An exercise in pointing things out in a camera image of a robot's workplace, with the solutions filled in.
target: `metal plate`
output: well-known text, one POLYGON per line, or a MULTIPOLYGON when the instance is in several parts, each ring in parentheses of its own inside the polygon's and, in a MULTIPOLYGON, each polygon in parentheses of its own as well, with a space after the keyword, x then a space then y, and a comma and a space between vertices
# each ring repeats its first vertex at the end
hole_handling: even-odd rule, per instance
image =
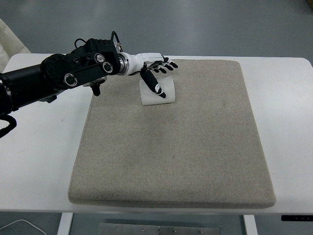
POLYGON ((99 235, 220 235, 218 228, 172 227, 138 224, 99 224, 99 235))

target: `white robotic hand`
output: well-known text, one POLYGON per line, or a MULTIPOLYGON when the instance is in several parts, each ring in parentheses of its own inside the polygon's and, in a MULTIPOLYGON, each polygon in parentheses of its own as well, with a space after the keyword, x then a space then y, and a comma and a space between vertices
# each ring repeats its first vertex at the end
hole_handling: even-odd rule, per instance
POLYGON ((121 63, 121 69, 118 75, 135 75, 140 73, 140 76, 152 92, 162 98, 166 97, 166 94, 163 92, 157 79, 151 73, 151 70, 166 73, 165 69, 172 71, 174 68, 178 68, 172 60, 162 56, 160 53, 130 55, 121 52, 118 54, 118 57, 121 63))

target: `screw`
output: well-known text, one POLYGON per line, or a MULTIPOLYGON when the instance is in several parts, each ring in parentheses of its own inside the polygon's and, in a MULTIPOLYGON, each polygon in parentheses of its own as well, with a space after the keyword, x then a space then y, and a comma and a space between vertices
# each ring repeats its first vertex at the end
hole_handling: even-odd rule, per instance
POLYGON ((101 54, 96 54, 96 61, 98 62, 98 63, 102 63, 102 62, 104 62, 104 57, 103 57, 103 55, 101 55, 101 54))

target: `black cable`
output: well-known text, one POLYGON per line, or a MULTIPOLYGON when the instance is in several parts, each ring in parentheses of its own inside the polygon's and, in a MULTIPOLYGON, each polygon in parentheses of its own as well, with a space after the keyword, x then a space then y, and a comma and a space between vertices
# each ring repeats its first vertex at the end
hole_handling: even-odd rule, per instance
POLYGON ((10 131, 12 131, 16 127, 17 123, 14 117, 7 115, 7 114, 0 115, 0 120, 9 122, 9 125, 7 127, 4 127, 0 130, 0 138, 2 138, 6 134, 8 134, 10 131))
POLYGON ((116 32, 115 31, 112 31, 112 35, 111 35, 111 41, 113 42, 113 37, 115 36, 115 38, 116 38, 116 41, 117 41, 117 43, 119 43, 120 41, 119 41, 119 39, 118 39, 118 36, 117 36, 117 34, 116 34, 116 32))
POLYGON ((82 41, 82 42, 84 42, 84 43, 86 44, 86 41, 85 41, 84 39, 81 39, 81 38, 76 39, 75 42, 74 42, 74 45, 75 45, 75 48, 76 48, 76 49, 78 48, 77 45, 76 45, 76 43, 77 43, 78 41, 82 41))

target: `black fingertip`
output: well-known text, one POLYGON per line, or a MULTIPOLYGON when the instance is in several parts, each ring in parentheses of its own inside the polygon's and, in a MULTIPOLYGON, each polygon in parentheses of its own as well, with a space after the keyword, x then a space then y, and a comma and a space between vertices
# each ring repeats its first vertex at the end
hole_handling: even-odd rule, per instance
POLYGON ((166 73, 166 70, 163 69, 163 68, 160 68, 160 71, 161 71, 162 73, 166 73))
POLYGON ((172 66, 169 66, 169 65, 165 65, 165 67, 170 70, 170 71, 173 71, 174 69, 172 68, 172 66))
POLYGON ((174 62, 171 62, 171 63, 170 63, 170 65, 171 65, 171 66, 173 66, 175 69, 177 69, 177 68, 178 68, 178 65, 177 65, 177 64, 175 64, 174 62))
POLYGON ((162 94, 159 94, 162 98, 166 98, 166 94, 163 92, 162 94))

